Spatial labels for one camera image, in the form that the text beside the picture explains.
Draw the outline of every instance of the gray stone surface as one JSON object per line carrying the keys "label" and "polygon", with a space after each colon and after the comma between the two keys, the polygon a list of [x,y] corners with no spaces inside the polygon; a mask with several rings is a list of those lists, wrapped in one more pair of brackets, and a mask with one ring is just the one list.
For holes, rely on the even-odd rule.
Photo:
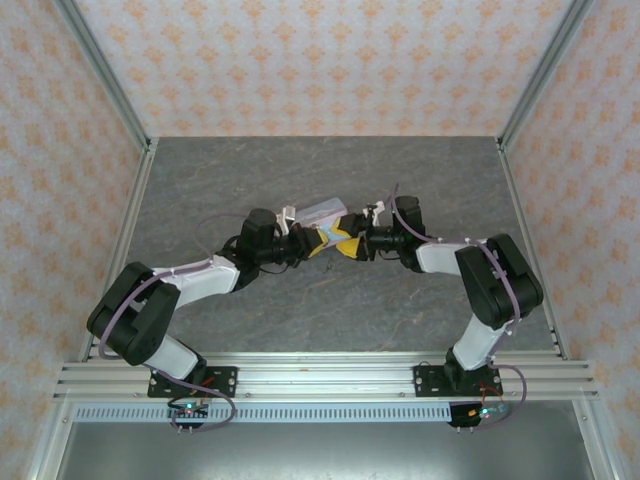
{"label": "gray stone surface", "polygon": [[[304,208],[335,196],[354,211],[387,198],[395,182],[420,198],[429,233],[506,232],[524,251],[489,137],[163,138],[129,260],[164,267],[203,258],[192,230],[213,213]],[[240,226],[212,221],[199,238],[216,250]],[[444,350],[470,315],[457,277],[355,262],[332,248],[284,275],[179,309],[170,332],[201,352]],[[541,308],[503,348],[552,348]]]}

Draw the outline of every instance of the wall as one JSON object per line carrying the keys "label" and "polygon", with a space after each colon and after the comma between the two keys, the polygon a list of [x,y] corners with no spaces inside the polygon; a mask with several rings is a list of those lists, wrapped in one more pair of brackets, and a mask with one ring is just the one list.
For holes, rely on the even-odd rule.
{"label": "wall", "polygon": [[0,477],[24,478],[139,150],[51,0],[0,3]]}
{"label": "wall", "polygon": [[640,478],[640,5],[596,0],[510,149],[571,353],[595,360]]}
{"label": "wall", "polygon": [[497,135],[570,0],[80,0],[152,136]]}

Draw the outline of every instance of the patterned wallpaper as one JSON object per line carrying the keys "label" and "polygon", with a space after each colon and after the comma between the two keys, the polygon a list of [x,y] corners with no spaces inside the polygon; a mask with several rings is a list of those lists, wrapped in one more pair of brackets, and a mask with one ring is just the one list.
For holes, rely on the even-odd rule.
{"label": "patterned wallpaper", "polygon": [[509,152],[572,355],[640,478],[640,4],[596,0]]}
{"label": "patterned wallpaper", "polygon": [[51,0],[0,2],[0,477],[26,474],[139,158]]}
{"label": "patterned wallpaper", "polygon": [[496,135],[570,0],[79,0],[151,136]]}

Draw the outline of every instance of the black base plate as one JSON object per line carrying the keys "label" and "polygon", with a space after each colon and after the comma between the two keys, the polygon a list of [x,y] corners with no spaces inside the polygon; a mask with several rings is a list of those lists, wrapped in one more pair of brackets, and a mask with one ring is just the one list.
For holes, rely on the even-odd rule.
{"label": "black base plate", "polygon": [[[416,397],[481,397],[480,384],[495,388],[502,395],[502,381],[498,370],[487,366],[465,372],[465,379],[457,390],[444,373],[444,365],[418,365],[413,367],[413,386]],[[487,397],[497,396],[491,390]]]}
{"label": "black base plate", "polygon": [[[207,367],[205,379],[214,377],[213,381],[207,385],[212,390],[224,393],[226,396],[234,398],[236,396],[236,385],[238,383],[237,367]],[[193,395],[188,388],[176,385],[162,375],[154,375],[151,373],[149,380],[149,390],[147,396],[149,398],[202,398],[205,392],[196,390]]]}

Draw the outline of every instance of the robotic arm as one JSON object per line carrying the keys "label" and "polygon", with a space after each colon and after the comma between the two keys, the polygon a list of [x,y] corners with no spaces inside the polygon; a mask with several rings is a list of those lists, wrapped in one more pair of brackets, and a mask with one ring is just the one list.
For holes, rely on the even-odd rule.
{"label": "robotic arm", "polygon": [[[394,251],[401,263],[416,273],[462,277],[473,316],[462,338],[447,352],[442,375],[431,382],[439,385],[433,390],[440,394],[440,386],[446,385],[452,395],[476,395],[479,381],[487,374],[487,359],[513,321],[511,299],[478,246],[417,238],[398,216],[424,236],[418,199],[401,196],[395,200],[397,212],[390,226],[379,225],[378,214],[384,204],[378,202],[362,213],[339,217],[330,231],[294,223],[294,214],[287,209],[279,217],[269,210],[252,210],[240,234],[211,259],[175,268],[150,269],[138,262],[127,265],[89,317],[87,328],[102,337],[116,311],[126,303],[106,344],[131,365],[145,364],[175,379],[201,385],[207,376],[206,361],[166,334],[174,310],[209,295],[246,287],[258,277],[261,265],[285,263],[295,268],[326,247],[331,236],[340,239],[337,248],[341,253],[357,261],[372,261],[377,252]],[[528,315],[542,303],[542,288],[526,260],[508,235],[496,235],[482,243],[506,272],[521,317]],[[150,279],[156,281],[133,298],[133,292]]]}

